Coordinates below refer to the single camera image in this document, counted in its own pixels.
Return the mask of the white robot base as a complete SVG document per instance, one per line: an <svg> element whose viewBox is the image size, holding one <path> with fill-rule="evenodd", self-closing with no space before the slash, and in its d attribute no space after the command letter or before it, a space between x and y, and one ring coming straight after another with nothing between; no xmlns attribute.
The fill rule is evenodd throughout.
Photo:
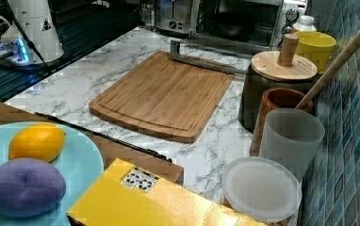
<svg viewBox="0 0 360 226"><path fill-rule="evenodd" d="M15 55L9 60L17 65L52 62L64 55L57 31L53 25L48 0L8 0L14 19L2 35Z"/></svg>

